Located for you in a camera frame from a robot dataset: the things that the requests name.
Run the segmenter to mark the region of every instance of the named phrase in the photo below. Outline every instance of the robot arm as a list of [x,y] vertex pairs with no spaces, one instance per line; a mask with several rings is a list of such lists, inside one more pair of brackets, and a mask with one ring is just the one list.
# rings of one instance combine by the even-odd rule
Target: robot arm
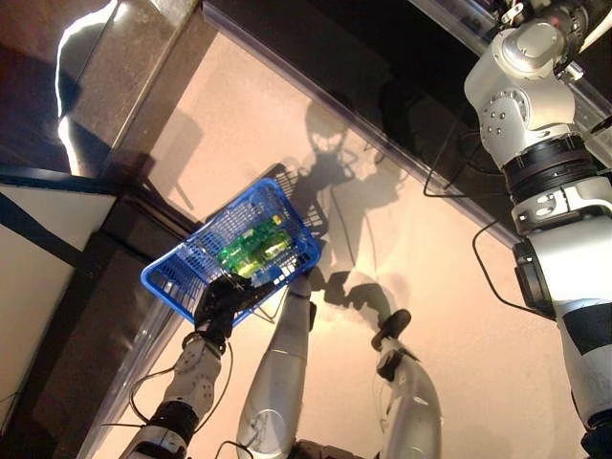
[[554,3],[499,33],[465,83],[514,203],[521,291],[557,321],[593,457],[612,448],[612,185],[597,175],[573,124],[572,93],[555,73],[609,10],[603,1]]

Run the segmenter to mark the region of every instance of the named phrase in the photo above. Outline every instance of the wire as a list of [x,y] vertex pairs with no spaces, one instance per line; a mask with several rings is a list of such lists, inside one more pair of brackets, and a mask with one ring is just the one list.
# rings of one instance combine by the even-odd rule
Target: wire
[[[264,308],[261,308],[261,307],[259,307],[259,308],[255,309],[255,310],[253,311],[253,314],[254,314],[256,317],[261,318],[262,320],[265,320],[265,321],[267,321],[267,322],[269,322],[269,323],[274,324],[274,323],[275,323],[275,322],[274,322],[274,319],[275,319],[275,318],[276,318],[276,316],[278,315],[278,311],[280,310],[281,305],[282,305],[282,304],[283,304],[283,302],[285,301],[285,297],[287,296],[287,292],[288,292],[288,291],[289,291],[289,289],[288,289],[288,288],[287,288],[287,289],[285,289],[285,291],[283,292],[283,296],[280,298],[280,301],[278,301],[278,304],[276,305],[276,309],[274,310],[274,314],[272,314],[271,316],[270,316],[270,315],[269,315],[269,314],[268,314],[266,311],[264,311]],[[259,312],[259,311],[261,311],[261,313],[264,315],[264,317],[262,317],[262,316],[260,316],[260,315],[258,314],[258,312]]]
[[194,434],[198,433],[200,431],[200,429],[202,427],[204,427],[204,425],[208,422],[210,417],[214,414],[214,412],[217,410],[217,407],[219,406],[219,404],[221,403],[221,401],[225,397],[226,392],[228,391],[228,386],[230,385],[230,379],[231,379],[231,371],[233,370],[233,349],[231,348],[231,343],[229,341],[228,341],[228,348],[229,348],[229,372],[228,372],[228,378],[226,379],[226,385],[223,388],[223,390],[221,391],[221,396],[219,397],[219,400],[217,401],[217,404],[212,408],[212,410],[210,411],[208,416],[205,418],[205,420],[202,421],[202,423],[199,426],[197,426],[197,428],[193,431]]
[[426,196],[427,198],[447,198],[447,199],[448,198],[450,198],[450,199],[453,199],[453,198],[498,198],[498,197],[508,197],[508,196],[510,196],[510,194],[508,194],[508,193],[432,194],[432,193],[428,193],[427,192],[427,189],[429,187],[429,182],[431,181],[431,177],[433,175],[433,171],[436,168],[436,165],[438,165],[438,163],[440,162],[440,159],[442,158],[442,154],[444,153],[444,151],[446,150],[446,148],[448,146],[448,141],[450,140],[450,136],[454,132],[454,130],[457,127],[458,123],[459,123],[459,118],[457,118],[455,120],[454,124],[449,129],[447,137],[445,138],[444,142],[442,143],[442,146],[440,147],[440,150],[438,151],[438,154],[436,155],[435,159],[433,160],[433,163],[429,167],[429,172],[427,173],[427,178],[425,180],[425,184],[423,185],[423,195]]
[[485,227],[483,227],[482,229],[480,229],[476,234],[474,234],[473,239],[471,240],[471,248],[474,250],[474,255],[476,255],[476,260],[478,260],[478,264],[480,265],[480,269],[482,270],[482,273],[485,275],[485,278],[487,279],[487,283],[489,284],[489,287],[491,287],[491,290],[493,292],[493,294],[497,297],[497,299],[499,301],[501,301],[504,304],[507,304],[508,306],[512,306],[515,309],[519,309],[521,311],[526,311],[528,313],[531,314],[535,314],[536,316],[540,316],[540,317],[546,317],[543,314],[539,313],[538,311],[535,311],[533,309],[530,309],[526,306],[519,306],[518,304],[514,304],[511,303],[510,301],[504,299],[495,289],[492,281],[491,281],[491,277],[489,276],[489,273],[487,272],[487,268],[485,267],[485,264],[482,261],[482,258],[480,257],[480,254],[478,253],[478,249],[476,247],[476,241],[478,240],[478,237],[485,231],[487,231],[488,229],[490,229],[493,225],[499,223],[497,219],[493,220],[492,222],[490,222],[488,225],[486,225]]
[[462,142],[468,137],[473,137],[473,136],[478,136],[479,138],[480,131],[465,132],[464,134],[459,136],[459,139],[457,139],[457,153],[459,153],[459,157],[463,161],[463,164],[465,164],[467,167],[474,169],[476,172],[480,172],[481,174],[484,174],[484,175],[491,175],[491,176],[496,176],[496,177],[503,176],[503,174],[498,169],[488,169],[480,164],[477,164],[474,161],[474,157],[476,156],[476,153],[478,153],[478,151],[483,147],[480,139],[478,139],[476,146],[472,149],[469,155],[466,154],[466,152],[464,151]]
[[148,420],[148,418],[146,416],[144,416],[141,413],[141,411],[136,406],[136,403],[134,402],[134,398],[136,397],[136,392],[138,392],[138,390],[141,388],[142,383],[144,383],[147,380],[150,380],[151,378],[156,378],[158,376],[165,375],[166,373],[169,373],[169,372],[173,371],[174,370],[174,366],[175,365],[172,365],[170,368],[166,368],[165,370],[158,371],[156,373],[151,373],[150,375],[143,376],[139,380],[135,380],[134,383],[132,384],[132,387],[130,389],[130,406],[131,406],[132,410],[134,411],[134,414],[136,414],[136,416],[138,416],[138,418],[141,421],[143,421],[144,423],[148,423],[149,420]]
[[12,394],[10,394],[10,395],[7,395],[5,398],[0,399],[0,404],[3,404],[3,403],[6,401],[6,400],[8,400],[8,399],[12,399],[13,397],[15,397],[15,396],[17,396],[17,395],[19,395],[19,391],[16,391],[16,392],[13,392],[13,393],[12,393]]
[[219,454],[221,453],[221,449],[223,449],[225,445],[233,445],[239,449],[242,449],[250,456],[251,459],[254,459],[252,456],[252,452],[250,452],[247,447],[245,447],[244,445],[240,445],[239,443],[233,442],[232,440],[226,440],[221,445],[219,445],[219,448],[217,449],[217,453],[214,455],[214,459],[218,459]]

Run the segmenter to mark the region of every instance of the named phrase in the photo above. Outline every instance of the white wall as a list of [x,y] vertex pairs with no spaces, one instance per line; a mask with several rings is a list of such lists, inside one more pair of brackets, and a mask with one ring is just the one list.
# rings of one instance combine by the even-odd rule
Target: white wall
[[[311,173],[315,155],[307,124],[323,134],[341,129],[340,121],[295,87],[217,36],[152,152],[158,161],[152,180],[177,207],[203,218],[271,164]],[[183,167],[176,167],[177,155]],[[497,302],[471,252],[478,225],[444,200],[424,197],[422,184],[391,162],[377,169],[375,152],[350,130],[342,156],[352,158],[355,178],[334,186],[333,196],[329,186],[318,193],[330,221],[321,270],[325,279],[350,271],[345,292],[378,282],[394,309],[411,311],[413,322],[403,340],[439,392],[444,457],[584,457],[556,325]],[[331,162],[319,172],[333,175],[333,168]],[[479,245],[497,289],[521,301],[511,251],[487,234]],[[374,304],[356,310],[330,304],[321,293],[313,300],[318,313],[298,437],[373,457],[382,438],[378,396],[373,397],[380,381],[374,379],[376,354],[369,345]],[[175,362],[189,328],[184,323],[178,330],[154,370]],[[234,330],[236,360],[228,394],[193,438],[190,456],[213,457],[223,440],[235,438],[242,403],[272,331],[272,325],[256,317]],[[228,362],[225,355],[217,395]],[[154,411],[169,379],[142,386],[136,400],[145,413]],[[138,422],[129,409],[121,421]],[[135,432],[109,429],[95,457],[118,457]],[[235,457],[235,451],[227,448],[221,457]]]
[[[0,192],[45,228],[82,250],[104,221],[114,198],[0,186]],[[17,391],[61,299],[72,267],[0,226],[0,398]],[[0,404],[5,419],[11,399]]]

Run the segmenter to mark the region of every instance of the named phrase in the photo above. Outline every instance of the black cable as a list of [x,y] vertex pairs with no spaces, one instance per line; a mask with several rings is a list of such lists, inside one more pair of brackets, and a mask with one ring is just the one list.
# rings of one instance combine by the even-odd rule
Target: black cable
[[233,349],[231,348],[231,343],[229,341],[228,341],[228,348],[229,348],[229,372],[228,372],[228,378],[226,379],[226,385],[223,388],[223,391],[221,391],[221,396],[219,396],[219,400],[217,401],[217,404],[212,408],[212,410],[210,411],[208,416],[205,418],[205,420],[202,421],[202,423],[199,426],[197,426],[197,428],[193,431],[194,434],[198,433],[200,431],[200,429],[202,427],[204,427],[204,425],[208,422],[210,417],[214,414],[214,412],[216,411],[217,407],[219,406],[219,404],[221,403],[221,401],[225,397],[226,392],[228,390],[228,386],[230,385],[231,370],[233,369]]
[[456,126],[457,123],[455,123],[455,125],[451,128],[450,132],[447,135],[447,138],[445,139],[444,143],[442,144],[442,146],[440,147],[440,151],[438,151],[438,154],[436,155],[435,159],[433,160],[433,163],[431,164],[431,167],[429,168],[429,172],[427,173],[427,178],[425,180],[425,184],[423,185],[423,195],[426,196],[427,198],[498,198],[498,197],[508,197],[510,196],[510,194],[508,193],[481,193],[481,194],[431,194],[427,192],[427,188],[429,187],[429,182],[431,181],[431,176],[433,175],[433,171],[436,167],[436,165],[438,165],[438,163],[440,162],[440,159],[442,158],[442,154],[444,153],[444,150],[447,148],[448,145],[448,140],[450,139],[450,136],[452,135],[452,131],[454,130],[454,127]]
[[19,391],[13,392],[12,394],[7,395],[5,398],[0,399],[0,404],[4,403],[8,399],[15,397],[16,395],[19,395]]
[[240,445],[239,443],[233,442],[232,440],[226,440],[221,445],[219,445],[219,449],[217,449],[217,453],[214,455],[214,459],[218,459],[219,458],[219,454],[221,453],[221,449],[223,449],[223,447],[225,445],[233,445],[234,447],[242,449],[243,451],[245,451],[250,456],[251,459],[254,459],[253,456],[252,456],[252,452],[250,452],[247,447],[245,447],[244,445]]
[[[474,137],[474,136],[478,136],[478,139],[477,139],[478,142],[476,143],[476,146],[472,149],[472,151],[468,155],[464,151],[462,142],[468,137]],[[474,157],[476,156],[476,153],[478,153],[478,151],[481,148],[484,148],[480,140],[480,131],[468,131],[468,132],[463,133],[461,136],[459,136],[459,139],[457,139],[456,146],[457,146],[457,153],[459,153],[459,157],[463,161],[463,164],[465,164],[467,167],[475,170],[476,172],[480,172],[481,174],[490,175],[493,177],[500,177],[504,175],[498,169],[488,169],[480,164],[477,164],[474,161]]]
[[165,370],[158,371],[156,373],[151,373],[150,375],[145,375],[139,380],[135,380],[134,383],[132,384],[132,387],[130,388],[130,397],[129,397],[130,406],[132,410],[134,411],[134,414],[136,414],[136,416],[138,416],[138,418],[144,423],[147,424],[149,420],[146,416],[144,416],[141,413],[141,411],[136,406],[136,403],[134,402],[134,398],[136,397],[136,392],[138,391],[138,389],[141,388],[142,383],[144,383],[145,381],[150,380],[151,378],[156,378],[158,376],[165,375],[166,373],[169,373],[173,370],[174,370],[174,365],[172,365],[170,368],[166,368]]
[[508,306],[512,306],[515,309],[519,309],[521,311],[526,311],[528,313],[532,313],[535,314],[536,316],[540,316],[540,317],[545,317],[543,314],[539,313],[538,311],[535,311],[533,309],[530,309],[526,306],[519,306],[518,304],[514,304],[511,303],[510,301],[504,299],[495,289],[491,277],[489,276],[489,272],[487,272],[487,268],[485,268],[485,264],[482,261],[482,258],[480,257],[480,254],[478,253],[478,249],[476,247],[476,241],[478,240],[478,237],[485,232],[486,230],[488,230],[489,228],[491,228],[493,225],[497,224],[498,220],[493,220],[492,222],[490,222],[488,225],[486,225],[485,227],[483,227],[482,229],[480,229],[476,234],[474,234],[473,239],[471,240],[471,248],[474,250],[474,255],[476,255],[476,260],[478,260],[478,264],[480,265],[480,269],[482,270],[482,273],[485,275],[485,278],[487,279],[487,283],[489,284],[489,287],[491,287],[491,290],[493,292],[493,294],[497,297],[497,299],[499,301],[501,301],[504,304],[507,304]]

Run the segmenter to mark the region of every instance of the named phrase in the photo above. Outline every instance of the beige floor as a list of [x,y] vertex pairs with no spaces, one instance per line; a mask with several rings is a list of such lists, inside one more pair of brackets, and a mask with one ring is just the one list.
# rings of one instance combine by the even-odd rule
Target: beige floor
[[[316,156],[314,147],[332,153]],[[364,140],[225,37],[215,40],[153,156],[153,182],[197,218],[272,164],[311,177],[306,183],[321,188],[317,197],[329,220],[319,265],[324,277],[350,271],[346,293],[378,283],[391,309],[412,312],[403,339],[437,385],[444,457],[583,457],[556,326],[495,300],[471,252],[477,225],[448,203],[425,198],[422,185],[389,160],[376,167],[376,152]],[[480,247],[498,289],[520,301],[510,250],[488,235]],[[327,304],[321,292],[314,300],[318,315],[298,437],[372,457],[382,438],[376,414],[381,382],[373,377],[376,355],[369,340],[373,308],[381,303],[371,300],[357,310]],[[174,362],[188,331],[184,324],[155,368]],[[229,392],[193,439],[193,458],[213,457],[223,440],[235,437],[272,331],[256,317],[234,331]],[[227,362],[225,356],[218,390]],[[161,377],[142,388],[137,403],[145,412],[155,408],[167,382]],[[126,411],[122,420],[136,418]],[[112,428],[96,457],[117,457],[133,434],[128,427]]]

